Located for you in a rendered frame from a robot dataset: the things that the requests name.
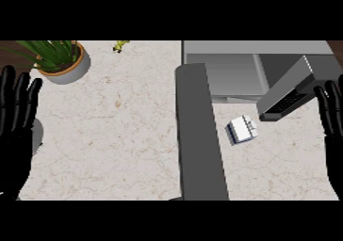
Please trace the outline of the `white milk carton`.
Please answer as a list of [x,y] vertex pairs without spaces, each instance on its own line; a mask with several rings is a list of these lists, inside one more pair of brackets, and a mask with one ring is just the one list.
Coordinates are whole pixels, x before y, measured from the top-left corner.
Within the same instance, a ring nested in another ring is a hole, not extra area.
[[233,144],[249,141],[256,137],[256,124],[246,115],[230,120],[227,128]]

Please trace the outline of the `yellow green small object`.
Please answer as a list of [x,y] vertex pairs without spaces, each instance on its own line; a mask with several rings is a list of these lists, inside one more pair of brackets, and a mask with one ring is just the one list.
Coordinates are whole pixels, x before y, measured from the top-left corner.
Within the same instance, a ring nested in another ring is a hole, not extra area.
[[118,40],[112,46],[112,51],[116,52],[118,54],[121,53],[121,48],[125,43],[128,43],[128,40]]

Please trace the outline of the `green potted plant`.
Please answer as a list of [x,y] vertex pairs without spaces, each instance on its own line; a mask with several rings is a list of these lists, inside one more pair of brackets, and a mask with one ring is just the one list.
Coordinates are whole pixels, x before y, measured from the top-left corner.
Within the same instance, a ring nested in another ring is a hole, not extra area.
[[17,40],[16,43],[35,56],[0,47],[32,61],[32,68],[57,84],[66,85],[82,78],[90,67],[90,57],[84,46],[75,40]]

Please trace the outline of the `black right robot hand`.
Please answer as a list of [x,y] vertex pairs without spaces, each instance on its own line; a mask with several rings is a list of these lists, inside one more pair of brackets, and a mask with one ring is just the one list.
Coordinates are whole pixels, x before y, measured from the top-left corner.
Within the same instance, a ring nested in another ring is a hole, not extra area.
[[324,131],[326,168],[332,190],[343,201],[343,74],[312,88]]

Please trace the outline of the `grey microwave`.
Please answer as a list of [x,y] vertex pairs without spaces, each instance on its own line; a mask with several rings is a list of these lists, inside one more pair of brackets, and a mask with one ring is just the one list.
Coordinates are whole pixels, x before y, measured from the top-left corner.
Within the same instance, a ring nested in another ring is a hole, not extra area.
[[181,56],[205,65],[211,100],[253,104],[261,121],[281,119],[343,73],[321,40],[184,40]]

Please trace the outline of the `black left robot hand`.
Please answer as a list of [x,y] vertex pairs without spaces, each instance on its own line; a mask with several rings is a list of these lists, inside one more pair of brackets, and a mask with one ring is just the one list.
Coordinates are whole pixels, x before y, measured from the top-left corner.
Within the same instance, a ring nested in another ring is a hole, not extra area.
[[26,72],[14,76],[7,65],[0,73],[0,201],[14,201],[32,162],[32,127],[41,79]]

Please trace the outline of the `grey round object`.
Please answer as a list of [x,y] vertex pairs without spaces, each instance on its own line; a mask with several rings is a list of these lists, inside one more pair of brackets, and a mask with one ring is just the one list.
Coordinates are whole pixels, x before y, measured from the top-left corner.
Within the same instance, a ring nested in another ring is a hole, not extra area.
[[32,155],[37,153],[37,149],[41,145],[42,140],[42,125],[38,119],[34,120],[32,125]]

